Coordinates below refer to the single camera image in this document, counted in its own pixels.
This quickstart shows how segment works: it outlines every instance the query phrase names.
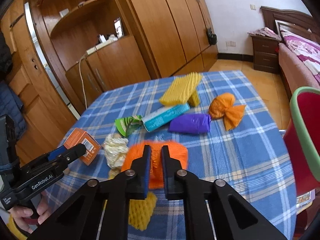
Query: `nightstand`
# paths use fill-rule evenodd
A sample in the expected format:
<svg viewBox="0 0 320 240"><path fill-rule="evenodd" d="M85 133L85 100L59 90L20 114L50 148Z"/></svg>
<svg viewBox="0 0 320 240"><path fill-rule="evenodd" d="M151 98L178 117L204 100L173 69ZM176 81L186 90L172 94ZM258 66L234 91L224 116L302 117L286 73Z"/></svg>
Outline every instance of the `nightstand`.
<svg viewBox="0 0 320 240"><path fill-rule="evenodd" d="M250 36L252 37L254 51L253 69L278 74L280 68L276 50L281 41L258 35Z"/></svg>

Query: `orange object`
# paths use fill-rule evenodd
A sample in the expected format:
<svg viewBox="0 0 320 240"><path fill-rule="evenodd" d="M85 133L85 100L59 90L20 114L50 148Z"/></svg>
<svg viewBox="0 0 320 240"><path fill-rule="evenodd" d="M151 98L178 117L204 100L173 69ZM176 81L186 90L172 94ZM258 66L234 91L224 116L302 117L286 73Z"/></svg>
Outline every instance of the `orange object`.
<svg viewBox="0 0 320 240"><path fill-rule="evenodd" d="M163 174L162 174L162 163L161 163L161 148L163 145L168 145L169 154L171 158L180 161L183 169L188 166L188 149L182 144L172 141L167 142L154 142L144 141L139 144L133 145L128 153L121 171L130 169L131 163L134 159L142 157L143 149L145 145L151 146L151 165L150 165L150 179L149 189L163 188Z"/></svg>
<svg viewBox="0 0 320 240"><path fill-rule="evenodd" d="M80 160L82 160L86 165L90 165L101 148L100 144L97 143L97 141L86 131L75 128L63 145L67 149L70 149L78 143L84 144L87 149L85 155L80 157Z"/></svg>
<svg viewBox="0 0 320 240"><path fill-rule="evenodd" d="M224 117L226 130L236 128L244 116L245 105L233 106L236 98L233 94L224 93L217 96L209 106L212 118Z"/></svg>

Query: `metal screw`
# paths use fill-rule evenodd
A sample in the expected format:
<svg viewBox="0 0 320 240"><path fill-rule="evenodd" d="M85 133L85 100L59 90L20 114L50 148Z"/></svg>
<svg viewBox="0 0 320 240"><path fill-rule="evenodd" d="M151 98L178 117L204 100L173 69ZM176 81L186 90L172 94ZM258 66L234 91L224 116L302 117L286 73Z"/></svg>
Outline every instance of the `metal screw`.
<svg viewBox="0 0 320 240"><path fill-rule="evenodd" d="M226 182L223 179L217 179L216 184L218 187L223 187L225 186Z"/></svg>
<svg viewBox="0 0 320 240"><path fill-rule="evenodd" d="M183 176L186 176L187 171L186 171L186 170L178 170L178 171L177 171L177 174L178 174L179 176L183 177Z"/></svg>
<svg viewBox="0 0 320 240"><path fill-rule="evenodd" d="M98 181L96 179L90 179L87 184L89 187L95 187L98 185Z"/></svg>
<svg viewBox="0 0 320 240"><path fill-rule="evenodd" d="M133 176L134 174L136 174L136 172L134 170L126 170L124 172L127 176L131 177Z"/></svg>

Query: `pink floral bedding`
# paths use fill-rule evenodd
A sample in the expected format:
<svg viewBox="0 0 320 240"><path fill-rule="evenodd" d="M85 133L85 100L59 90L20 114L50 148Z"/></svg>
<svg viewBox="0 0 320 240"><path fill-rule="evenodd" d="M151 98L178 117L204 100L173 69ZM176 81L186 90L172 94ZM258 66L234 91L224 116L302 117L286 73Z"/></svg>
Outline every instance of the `pink floral bedding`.
<svg viewBox="0 0 320 240"><path fill-rule="evenodd" d="M288 48L297 55L320 84L320 45L285 29L280 30Z"/></svg>

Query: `pink bed sheet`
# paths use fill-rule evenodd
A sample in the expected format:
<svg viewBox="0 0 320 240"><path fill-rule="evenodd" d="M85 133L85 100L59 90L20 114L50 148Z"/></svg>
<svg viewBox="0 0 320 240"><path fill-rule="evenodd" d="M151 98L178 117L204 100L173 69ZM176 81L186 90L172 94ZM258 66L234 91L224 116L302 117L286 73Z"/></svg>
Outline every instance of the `pink bed sheet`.
<svg viewBox="0 0 320 240"><path fill-rule="evenodd" d="M280 43L279 64L287 78L292 93L297 88L303 86L320 89L311 71L308 70L303 62L283 43Z"/></svg>

